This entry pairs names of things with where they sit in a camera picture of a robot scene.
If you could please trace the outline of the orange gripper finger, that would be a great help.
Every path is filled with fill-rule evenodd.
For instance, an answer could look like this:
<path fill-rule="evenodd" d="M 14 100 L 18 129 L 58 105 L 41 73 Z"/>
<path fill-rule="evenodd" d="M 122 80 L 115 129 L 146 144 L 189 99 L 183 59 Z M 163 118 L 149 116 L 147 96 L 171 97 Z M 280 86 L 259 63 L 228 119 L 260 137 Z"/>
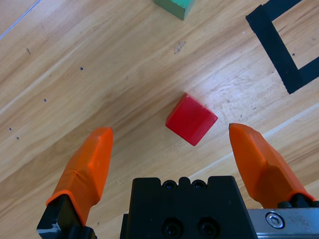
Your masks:
<path fill-rule="evenodd" d="M 249 196 L 263 208 L 301 199 L 299 207 L 312 206 L 316 199 L 303 187 L 284 158 L 253 128 L 229 125 L 234 158 Z"/>
<path fill-rule="evenodd" d="M 69 159 L 37 226 L 43 239 L 95 239 L 86 225 L 102 197 L 113 146 L 113 130 L 94 130 Z"/>

